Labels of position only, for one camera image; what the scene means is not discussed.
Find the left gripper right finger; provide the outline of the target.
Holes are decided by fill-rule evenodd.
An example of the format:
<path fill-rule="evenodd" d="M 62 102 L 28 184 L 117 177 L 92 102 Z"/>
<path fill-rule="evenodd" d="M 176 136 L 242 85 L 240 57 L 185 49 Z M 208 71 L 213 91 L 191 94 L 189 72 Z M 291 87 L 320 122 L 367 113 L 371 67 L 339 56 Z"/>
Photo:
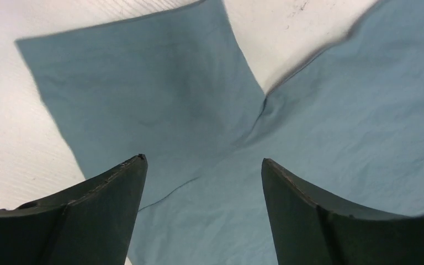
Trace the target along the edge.
<path fill-rule="evenodd" d="M 351 202 L 268 158 L 261 176 L 279 264 L 424 264 L 424 215 Z"/>

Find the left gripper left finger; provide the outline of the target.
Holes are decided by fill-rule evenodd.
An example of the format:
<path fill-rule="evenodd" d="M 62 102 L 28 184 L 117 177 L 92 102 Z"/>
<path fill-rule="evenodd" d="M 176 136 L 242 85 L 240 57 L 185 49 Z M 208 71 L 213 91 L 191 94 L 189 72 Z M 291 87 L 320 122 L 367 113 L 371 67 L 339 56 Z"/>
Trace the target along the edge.
<path fill-rule="evenodd" d="M 16 209 L 0 209 L 0 264 L 124 264 L 147 159 L 114 168 Z"/>

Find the blue-grey t shirt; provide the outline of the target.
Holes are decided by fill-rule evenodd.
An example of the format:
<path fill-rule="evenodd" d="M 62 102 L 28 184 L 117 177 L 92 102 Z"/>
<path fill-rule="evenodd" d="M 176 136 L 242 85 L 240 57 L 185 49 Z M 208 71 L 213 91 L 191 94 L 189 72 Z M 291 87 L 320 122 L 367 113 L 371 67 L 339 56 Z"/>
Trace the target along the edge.
<path fill-rule="evenodd" d="M 276 264 L 264 158 L 424 214 L 424 1 L 376 3 L 269 94 L 221 1 L 16 44 L 86 177 L 146 156 L 133 264 Z"/>

